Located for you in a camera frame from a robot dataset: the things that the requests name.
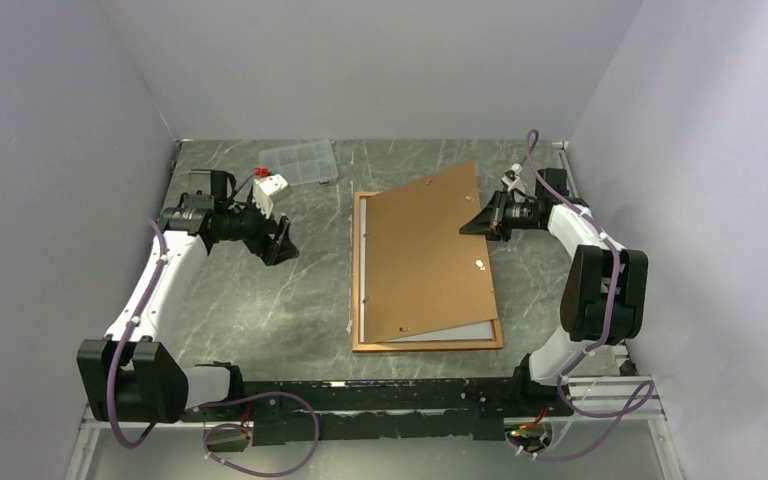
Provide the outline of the brown backing board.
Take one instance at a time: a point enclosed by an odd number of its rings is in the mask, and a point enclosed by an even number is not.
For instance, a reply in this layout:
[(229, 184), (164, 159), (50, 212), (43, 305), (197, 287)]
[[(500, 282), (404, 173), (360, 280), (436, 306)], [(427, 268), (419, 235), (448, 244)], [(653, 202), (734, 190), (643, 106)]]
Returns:
[(480, 209), (473, 162), (356, 194), (354, 352), (503, 347), (487, 242), (458, 233)]

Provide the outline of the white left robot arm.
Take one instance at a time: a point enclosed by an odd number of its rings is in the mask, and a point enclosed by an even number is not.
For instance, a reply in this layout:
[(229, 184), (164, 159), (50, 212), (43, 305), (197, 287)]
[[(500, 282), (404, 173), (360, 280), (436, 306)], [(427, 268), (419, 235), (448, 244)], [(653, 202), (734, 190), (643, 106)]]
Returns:
[(100, 338), (78, 349), (95, 419), (174, 423), (205, 404), (223, 420), (244, 411), (247, 394), (238, 367), (214, 362), (184, 368), (163, 339), (216, 244), (239, 242), (266, 266), (298, 256), (290, 220), (274, 211), (289, 192), (282, 175), (263, 167), (243, 181), (222, 170), (190, 171), (176, 205), (150, 224), (151, 252), (128, 302)]

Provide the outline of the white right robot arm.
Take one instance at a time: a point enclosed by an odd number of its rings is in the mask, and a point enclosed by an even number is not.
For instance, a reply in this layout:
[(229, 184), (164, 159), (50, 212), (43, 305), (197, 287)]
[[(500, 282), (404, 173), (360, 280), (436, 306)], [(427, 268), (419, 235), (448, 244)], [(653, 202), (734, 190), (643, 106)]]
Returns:
[(527, 377), (509, 391), (514, 409), (532, 415), (548, 402), (547, 387), (565, 384), (585, 357), (638, 335), (648, 257), (615, 240), (585, 201), (571, 196), (565, 170), (537, 170), (533, 194), (526, 193), (522, 173), (522, 166), (511, 166), (500, 189), (459, 232), (506, 242), (515, 230), (542, 230), (570, 255), (560, 325), (542, 347), (526, 356)]

